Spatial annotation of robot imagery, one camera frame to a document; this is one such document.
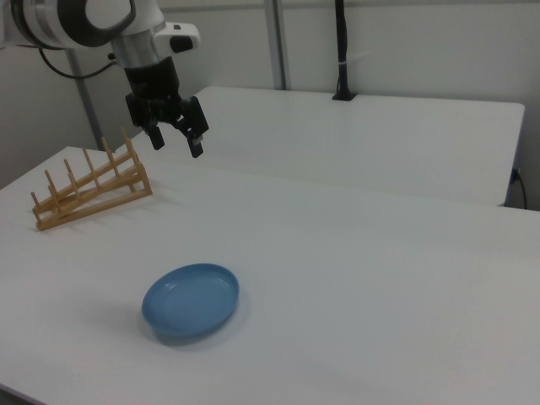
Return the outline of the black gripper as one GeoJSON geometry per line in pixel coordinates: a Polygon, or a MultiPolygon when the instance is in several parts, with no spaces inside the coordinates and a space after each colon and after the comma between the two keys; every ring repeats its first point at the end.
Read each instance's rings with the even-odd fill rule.
{"type": "Polygon", "coordinates": [[[127,107],[135,127],[141,127],[154,149],[165,146],[159,122],[179,130],[185,137],[193,158],[203,153],[203,134],[208,122],[197,97],[183,100],[179,79],[171,57],[147,67],[126,68],[132,92],[126,96],[127,107]]]}

